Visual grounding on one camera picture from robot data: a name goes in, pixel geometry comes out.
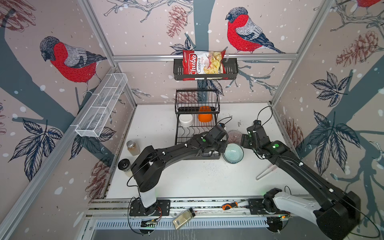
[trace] black dish rack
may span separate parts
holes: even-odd
[[[204,114],[212,114],[210,122],[200,122],[198,114],[200,107],[208,106],[211,111]],[[176,137],[175,145],[189,140],[193,135],[210,131],[217,124],[217,115],[220,112],[220,100],[217,90],[214,89],[188,89],[176,90],[175,113],[176,113]],[[181,114],[192,114],[193,125],[182,127],[179,123]],[[220,153],[213,152],[203,154],[189,159],[219,159]]]
[[[183,59],[175,58],[173,60],[173,74],[175,80],[183,81],[184,78],[201,78],[209,80],[215,78],[216,80],[235,80],[239,73],[237,58],[223,58],[222,60],[225,73],[219,74],[184,74]]]

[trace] light blue bowl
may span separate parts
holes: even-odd
[[[224,159],[232,164],[240,162],[244,157],[243,149],[236,143],[229,143],[223,154]]]

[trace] white tabletop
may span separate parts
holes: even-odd
[[[226,130],[238,130],[246,133],[258,112],[266,103],[222,103],[218,120],[232,116],[226,124]],[[269,108],[264,109],[259,120],[265,122],[271,116]],[[285,142],[276,121],[272,117],[265,125],[265,132],[271,141]],[[176,114],[174,105],[138,105],[131,127],[125,139],[135,141],[140,149],[153,145],[164,148],[175,144]],[[137,156],[132,156],[124,145],[119,161],[128,158],[131,163]],[[291,176],[281,169],[256,181],[256,176],[269,166],[268,160],[260,160],[250,149],[244,149],[244,158],[237,164],[227,163],[223,157],[217,160],[183,160],[166,169],[155,186],[157,197],[229,197],[263,195],[277,187],[287,185],[292,194],[308,194]],[[136,187],[127,187],[128,177],[116,168],[108,199],[127,199],[137,197]],[[134,178],[129,182],[136,184]]]

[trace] white wire basket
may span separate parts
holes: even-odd
[[[127,76],[124,73],[113,73],[91,107],[80,121],[76,133],[81,137],[99,137],[109,116],[121,95]]]

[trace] bag of chips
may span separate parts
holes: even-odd
[[[219,74],[225,73],[222,52],[183,50],[184,74]],[[184,78],[186,80],[201,80],[204,78]]]

